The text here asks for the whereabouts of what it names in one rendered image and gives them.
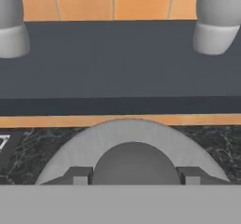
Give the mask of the grey rounded cylinder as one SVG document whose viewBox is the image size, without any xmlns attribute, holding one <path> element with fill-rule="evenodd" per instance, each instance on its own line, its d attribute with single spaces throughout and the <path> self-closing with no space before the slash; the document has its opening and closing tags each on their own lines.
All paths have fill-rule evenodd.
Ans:
<svg viewBox="0 0 241 224">
<path fill-rule="evenodd" d="M 0 58 L 25 56 L 29 51 L 23 0 L 0 0 Z"/>
<path fill-rule="evenodd" d="M 224 54 L 241 27 L 241 0 L 197 0 L 193 48 L 205 55 Z"/>
</svg>

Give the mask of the dark grey wall cupboard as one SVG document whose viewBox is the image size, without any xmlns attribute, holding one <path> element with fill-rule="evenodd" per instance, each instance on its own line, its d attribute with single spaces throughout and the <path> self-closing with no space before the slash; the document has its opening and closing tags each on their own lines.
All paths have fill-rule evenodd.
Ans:
<svg viewBox="0 0 241 224">
<path fill-rule="evenodd" d="M 35 22 L 0 59 L 0 116 L 241 113 L 241 34 L 221 56 L 192 21 Z"/>
</svg>

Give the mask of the grey round blender lid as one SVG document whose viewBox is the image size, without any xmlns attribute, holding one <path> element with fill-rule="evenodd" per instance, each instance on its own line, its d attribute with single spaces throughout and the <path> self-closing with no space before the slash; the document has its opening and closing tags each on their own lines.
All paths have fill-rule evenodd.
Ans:
<svg viewBox="0 0 241 224">
<path fill-rule="evenodd" d="M 37 183 L 47 183 L 79 167 L 94 169 L 95 184 L 178 184 L 178 168 L 229 181 L 194 140 L 150 120 L 111 120 L 84 130 L 56 152 Z"/>
</svg>

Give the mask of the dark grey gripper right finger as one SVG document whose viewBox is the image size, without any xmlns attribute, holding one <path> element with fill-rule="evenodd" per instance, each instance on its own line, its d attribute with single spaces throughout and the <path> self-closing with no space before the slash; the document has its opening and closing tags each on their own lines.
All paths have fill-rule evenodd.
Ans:
<svg viewBox="0 0 241 224">
<path fill-rule="evenodd" d="M 185 185 L 219 185 L 231 182 L 211 176 L 199 167 L 177 167 L 181 184 Z"/>
</svg>

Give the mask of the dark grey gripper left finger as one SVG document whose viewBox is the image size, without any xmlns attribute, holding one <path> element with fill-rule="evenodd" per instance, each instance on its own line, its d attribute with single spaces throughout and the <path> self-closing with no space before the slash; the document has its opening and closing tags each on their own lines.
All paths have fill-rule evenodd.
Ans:
<svg viewBox="0 0 241 224">
<path fill-rule="evenodd" d="M 43 185 L 90 185 L 93 167 L 70 167 L 63 176 L 54 178 Z"/>
</svg>

